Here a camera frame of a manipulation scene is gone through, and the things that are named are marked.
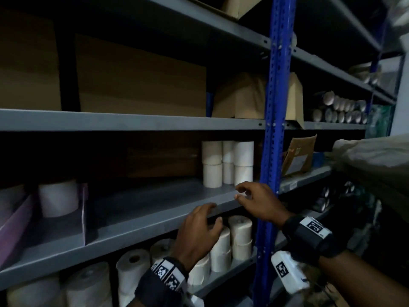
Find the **wrist-mounted tracker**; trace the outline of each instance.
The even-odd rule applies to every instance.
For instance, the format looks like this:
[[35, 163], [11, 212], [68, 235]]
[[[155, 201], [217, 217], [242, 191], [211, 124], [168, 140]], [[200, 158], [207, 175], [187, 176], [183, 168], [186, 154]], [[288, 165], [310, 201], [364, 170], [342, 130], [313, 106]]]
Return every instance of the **wrist-mounted tracker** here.
[[188, 272], [175, 258], [156, 261], [139, 281], [135, 297], [145, 307], [182, 306]]
[[283, 233], [303, 253], [301, 255], [313, 263], [317, 263], [321, 255], [333, 258], [345, 249], [328, 228], [312, 217], [290, 217], [284, 223]]

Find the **right hand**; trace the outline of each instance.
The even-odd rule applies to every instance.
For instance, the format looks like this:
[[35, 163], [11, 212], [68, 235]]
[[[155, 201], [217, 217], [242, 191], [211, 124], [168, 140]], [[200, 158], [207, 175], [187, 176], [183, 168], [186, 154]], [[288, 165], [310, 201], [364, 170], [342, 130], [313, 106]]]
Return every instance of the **right hand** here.
[[236, 186], [236, 190], [252, 196], [252, 199], [239, 194], [234, 196], [248, 212], [263, 221], [274, 223], [279, 228], [282, 228], [285, 221], [294, 215], [283, 206], [267, 184], [243, 182]]

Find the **blue metal upright post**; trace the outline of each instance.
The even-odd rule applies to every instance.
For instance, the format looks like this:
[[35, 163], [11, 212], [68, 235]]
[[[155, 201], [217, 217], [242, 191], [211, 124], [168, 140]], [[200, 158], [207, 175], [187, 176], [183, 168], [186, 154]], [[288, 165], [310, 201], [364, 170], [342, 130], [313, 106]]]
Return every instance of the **blue metal upright post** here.
[[[273, 0], [271, 11], [271, 53], [260, 181], [268, 184], [276, 194], [279, 193], [280, 188], [295, 1]], [[257, 266], [253, 289], [255, 307], [265, 307], [269, 304], [271, 286], [275, 276], [270, 258], [274, 253], [276, 237], [277, 228], [275, 226], [269, 222], [258, 221]]]

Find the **left hand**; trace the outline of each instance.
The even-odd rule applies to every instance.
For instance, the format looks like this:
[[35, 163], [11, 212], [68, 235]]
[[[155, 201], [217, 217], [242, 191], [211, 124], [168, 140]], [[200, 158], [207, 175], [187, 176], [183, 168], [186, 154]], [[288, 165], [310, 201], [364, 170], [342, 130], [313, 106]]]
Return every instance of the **left hand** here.
[[205, 257], [219, 240], [223, 229], [222, 217], [218, 217], [213, 228], [207, 228], [207, 215], [214, 203], [196, 207], [185, 219], [173, 247], [172, 257], [183, 264], [190, 272], [198, 261]]

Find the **hand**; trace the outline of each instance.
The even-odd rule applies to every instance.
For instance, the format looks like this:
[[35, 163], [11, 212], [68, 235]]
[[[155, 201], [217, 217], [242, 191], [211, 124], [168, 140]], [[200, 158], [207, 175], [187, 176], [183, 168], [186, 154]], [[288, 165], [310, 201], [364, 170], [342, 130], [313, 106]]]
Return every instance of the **hand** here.
[[239, 194], [234, 196], [248, 212], [263, 221], [274, 223], [279, 228], [282, 228], [285, 221], [294, 215], [283, 206], [267, 184], [243, 182], [236, 186], [236, 190], [252, 196], [253, 199], [247, 199]]
[[223, 229], [222, 217], [218, 217], [213, 228], [207, 228], [207, 215], [215, 203], [206, 203], [196, 207], [185, 219], [179, 231], [172, 257], [191, 271], [198, 261], [205, 257], [219, 240]]

